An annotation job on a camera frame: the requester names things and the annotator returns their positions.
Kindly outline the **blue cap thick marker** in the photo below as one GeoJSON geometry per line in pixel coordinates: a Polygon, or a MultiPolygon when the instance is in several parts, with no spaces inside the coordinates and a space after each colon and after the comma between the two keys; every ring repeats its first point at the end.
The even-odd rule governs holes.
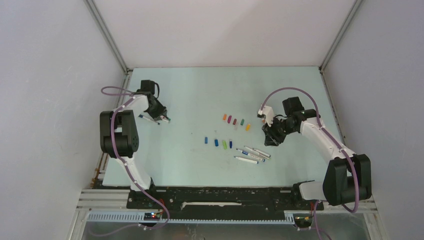
{"type": "Polygon", "coordinates": [[[261,161],[261,162],[265,162],[265,158],[263,158],[263,157],[261,157],[261,156],[258,156],[258,155],[255,155],[255,154],[252,154],[252,153],[250,153],[250,152],[247,152],[247,151],[242,150],[242,149],[239,149],[239,148],[237,148],[236,150],[237,150],[238,152],[240,152],[240,153],[242,153],[242,154],[246,155],[246,156],[249,156],[249,157],[254,158],[254,159],[256,159],[256,160],[259,160],[259,161],[261,161]]]}

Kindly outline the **navy cap marker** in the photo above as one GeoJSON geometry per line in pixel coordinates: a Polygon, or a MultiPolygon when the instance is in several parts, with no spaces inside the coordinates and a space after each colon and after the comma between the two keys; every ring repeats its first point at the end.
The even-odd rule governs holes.
{"type": "Polygon", "coordinates": [[[247,150],[252,151],[252,152],[255,152],[256,154],[258,154],[258,155],[262,156],[263,158],[266,158],[266,159],[270,159],[270,158],[271,158],[271,155],[270,155],[270,154],[268,154],[268,153],[266,153],[266,152],[263,152],[263,151],[261,151],[261,150],[259,150],[259,149],[251,148],[251,147],[248,147],[248,146],[244,146],[244,147],[245,147],[247,150]]]}

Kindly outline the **blue cap thin marker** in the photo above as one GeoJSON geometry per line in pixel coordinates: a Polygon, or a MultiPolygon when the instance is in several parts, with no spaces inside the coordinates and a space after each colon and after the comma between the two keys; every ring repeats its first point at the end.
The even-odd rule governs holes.
{"type": "Polygon", "coordinates": [[[257,160],[253,160],[253,159],[249,159],[249,158],[245,158],[245,157],[234,156],[234,158],[239,160],[239,161],[243,161],[243,162],[247,162],[247,163],[251,163],[251,164],[257,165],[259,163],[257,160]]]}

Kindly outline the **light green cap marker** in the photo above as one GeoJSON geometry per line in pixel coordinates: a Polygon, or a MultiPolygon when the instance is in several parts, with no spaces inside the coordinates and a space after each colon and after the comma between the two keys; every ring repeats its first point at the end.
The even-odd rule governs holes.
{"type": "Polygon", "coordinates": [[[257,152],[257,151],[250,151],[250,153],[251,153],[251,154],[254,154],[254,155],[256,155],[256,156],[258,156],[258,157],[260,157],[260,158],[262,158],[262,159],[266,159],[266,160],[269,160],[269,159],[270,159],[270,157],[269,157],[269,156],[264,155],[264,154],[262,154],[262,153],[260,153],[260,152],[257,152]]]}

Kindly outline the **dark blue cap marker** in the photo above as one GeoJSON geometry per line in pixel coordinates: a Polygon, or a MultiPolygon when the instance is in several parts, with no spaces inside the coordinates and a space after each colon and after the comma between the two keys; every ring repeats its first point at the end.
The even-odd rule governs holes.
{"type": "Polygon", "coordinates": [[[149,122],[151,122],[151,123],[154,123],[154,124],[156,124],[156,125],[160,125],[160,123],[159,123],[159,122],[157,122],[157,121],[155,121],[155,120],[153,120],[153,119],[150,119],[149,117],[146,117],[146,116],[144,116],[144,115],[142,115],[142,114],[140,114],[138,117],[139,117],[139,118],[141,118],[141,119],[144,119],[144,120],[146,120],[146,121],[149,121],[149,122]]]}

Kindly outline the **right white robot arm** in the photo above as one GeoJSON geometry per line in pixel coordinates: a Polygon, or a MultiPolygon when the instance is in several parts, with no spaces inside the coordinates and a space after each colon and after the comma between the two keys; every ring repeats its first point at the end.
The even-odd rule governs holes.
{"type": "Polygon", "coordinates": [[[366,154],[357,154],[347,148],[318,120],[315,109],[305,109],[298,97],[282,102],[285,117],[275,115],[270,106],[258,110],[262,119],[264,145],[277,147],[289,134],[299,133],[308,139],[321,157],[327,169],[322,182],[306,181],[294,185],[291,204],[304,209],[311,200],[326,201],[331,206],[356,203],[372,196],[371,161],[366,154]]]}

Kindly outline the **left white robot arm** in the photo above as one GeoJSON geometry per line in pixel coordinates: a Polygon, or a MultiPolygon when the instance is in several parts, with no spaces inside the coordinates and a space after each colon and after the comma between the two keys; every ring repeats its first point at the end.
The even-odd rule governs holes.
{"type": "Polygon", "coordinates": [[[101,93],[128,99],[123,104],[99,115],[100,148],[103,153],[115,159],[126,171],[130,188],[142,191],[138,201],[145,208],[153,208],[158,202],[158,194],[150,190],[152,178],[144,167],[136,163],[136,153],[141,140],[136,119],[139,117],[159,125],[170,122],[167,108],[160,103],[160,86],[153,80],[142,80],[140,88],[130,91],[116,86],[105,86],[101,93]]]}

